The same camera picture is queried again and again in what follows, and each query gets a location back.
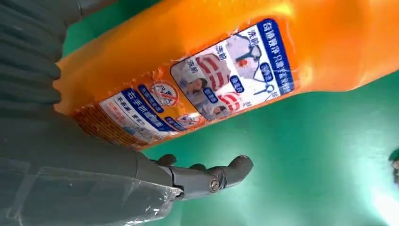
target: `robotic finger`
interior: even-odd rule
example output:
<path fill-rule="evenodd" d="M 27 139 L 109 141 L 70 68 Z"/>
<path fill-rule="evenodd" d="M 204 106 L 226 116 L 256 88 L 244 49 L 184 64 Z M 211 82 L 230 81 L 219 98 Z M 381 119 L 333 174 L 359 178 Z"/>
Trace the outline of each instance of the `robotic finger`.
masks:
<path fill-rule="evenodd" d="M 228 166 L 216 166 L 206 169 L 202 164 L 190 168 L 161 166 L 173 180 L 173 187 L 183 193 L 177 200 L 189 200 L 215 194 L 220 190 L 235 186 L 245 179 L 253 167 L 247 156 L 236 157 Z"/>

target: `green surface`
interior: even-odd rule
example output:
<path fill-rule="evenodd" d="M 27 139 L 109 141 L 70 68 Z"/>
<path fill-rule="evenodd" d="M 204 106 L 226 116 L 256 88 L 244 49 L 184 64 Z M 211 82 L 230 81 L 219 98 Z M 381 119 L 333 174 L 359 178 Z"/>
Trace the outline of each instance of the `green surface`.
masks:
<path fill-rule="evenodd" d="M 65 52 L 154 2 L 121 1 L 74 25 Z M 388 162 L 399 147 L 398 84 L 394 73 L 347 93 L 302 94 L 146 150 L 173 153 L 181 166 L 226 164 L 238 154 L 255 164 L 241 185 L 176 203 L 147 225 L 398 226 Z"/>

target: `plastic bottle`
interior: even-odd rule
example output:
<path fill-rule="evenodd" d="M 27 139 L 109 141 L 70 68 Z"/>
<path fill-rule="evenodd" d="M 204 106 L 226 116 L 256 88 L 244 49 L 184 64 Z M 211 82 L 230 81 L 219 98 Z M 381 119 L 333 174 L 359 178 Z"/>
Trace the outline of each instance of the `plastic bottle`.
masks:
<path fill-rule="evenodd" d="M 164 0 L 63 59 L 59 112 L 142 149 L 399 67 L 397 0 Z"/>

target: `screw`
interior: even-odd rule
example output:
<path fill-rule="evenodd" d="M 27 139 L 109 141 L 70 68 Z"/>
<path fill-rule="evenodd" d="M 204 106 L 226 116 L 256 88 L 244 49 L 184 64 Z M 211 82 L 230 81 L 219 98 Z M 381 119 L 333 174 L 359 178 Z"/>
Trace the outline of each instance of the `screw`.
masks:
<path fill-rule="evenodd" d="M 219 181 L 216 178 L 211 179 L 211 183 L 209 185 L 209 190 L 212 193 L 217 192 L 219 190 Z"/>

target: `gray robotic arm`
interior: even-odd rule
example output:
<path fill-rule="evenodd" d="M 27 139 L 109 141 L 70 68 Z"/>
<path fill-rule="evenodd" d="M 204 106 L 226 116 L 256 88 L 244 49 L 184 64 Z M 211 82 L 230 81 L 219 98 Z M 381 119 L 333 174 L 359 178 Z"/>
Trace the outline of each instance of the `gray robotic arm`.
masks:
<path fill-rule="evenodd" d="M 84 133 L 54 111 L 66 29 L 115 0 L 0 1 L 0 225 L 133 225 L 214 194 L 252 169 L 175 167 Z"/>

